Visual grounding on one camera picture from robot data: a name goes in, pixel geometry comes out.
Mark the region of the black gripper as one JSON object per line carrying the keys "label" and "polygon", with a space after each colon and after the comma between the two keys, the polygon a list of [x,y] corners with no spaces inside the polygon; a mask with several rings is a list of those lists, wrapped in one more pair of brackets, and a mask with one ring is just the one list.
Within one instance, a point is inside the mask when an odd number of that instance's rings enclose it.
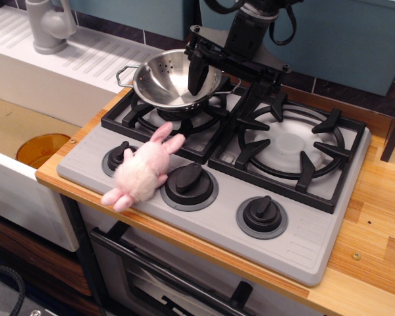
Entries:
{"label": "black gripper", "polygon": [[228,31],[215,30],[199,25],[190,28],[192,38],[185,54],[190,61],[188,90],[197,95],[213,66],[240,79],[251,82],[244,106],[238,118],[251,114],[279,87],[289,73],[289,66],[270,53],[263,44],[266,33],[274,38],[275,20],[279,10],[288,6],[211,6],[211,10],[226,14],[236,11]]}

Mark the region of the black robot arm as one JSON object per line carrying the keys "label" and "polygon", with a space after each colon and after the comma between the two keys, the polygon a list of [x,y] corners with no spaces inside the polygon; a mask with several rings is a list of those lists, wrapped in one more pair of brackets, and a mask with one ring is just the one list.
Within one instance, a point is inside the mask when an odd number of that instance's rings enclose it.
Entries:
{"label": "black robot arm", "polygon": [[290,67],[273,56],[264,46],[263,38],[285,8],[292,12],[289,1],[237,1],[224,7],[217,1],[207,6],[219,13],[234,12],[233,23],[228,31],[194,25],[190,28],[192,38],[185,53],[190,61],[188,89],[197,95],[213,66],[251,84],[243,113],[248,114],[266,98],[272,96],[271,114],[277,121],[283,120],[282,106],[287,95],[280,90]]}

